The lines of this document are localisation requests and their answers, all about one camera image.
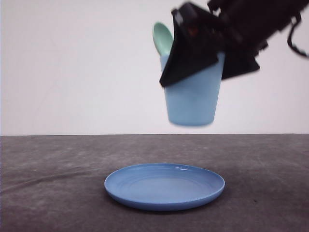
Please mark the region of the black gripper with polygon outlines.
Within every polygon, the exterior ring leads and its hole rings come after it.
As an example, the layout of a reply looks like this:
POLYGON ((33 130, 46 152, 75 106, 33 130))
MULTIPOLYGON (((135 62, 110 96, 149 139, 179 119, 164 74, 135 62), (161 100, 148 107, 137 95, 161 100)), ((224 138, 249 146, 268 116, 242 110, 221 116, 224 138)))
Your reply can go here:
POLYGON ((230 22, 186 2, 172 10, 174 41, 162 71, 162 87, 173 85, 217 63, 217 54, 225 53, 222 80, 260 70, 255 53, 268 46, 266 39, 247 40, 230 22))

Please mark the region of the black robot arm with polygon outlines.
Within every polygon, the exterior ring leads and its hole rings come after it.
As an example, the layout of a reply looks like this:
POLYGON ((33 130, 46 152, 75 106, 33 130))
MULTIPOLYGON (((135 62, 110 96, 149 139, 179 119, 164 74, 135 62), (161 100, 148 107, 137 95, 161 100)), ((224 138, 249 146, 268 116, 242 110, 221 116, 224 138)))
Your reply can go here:
POLYGON ((203 9, 187 1, 172 10, 174 41, 160 78, 173 85, 218 62, 222 78, 259 70, 255 58, 275 32, 301 22, 306 0, 210 0, 203 9))

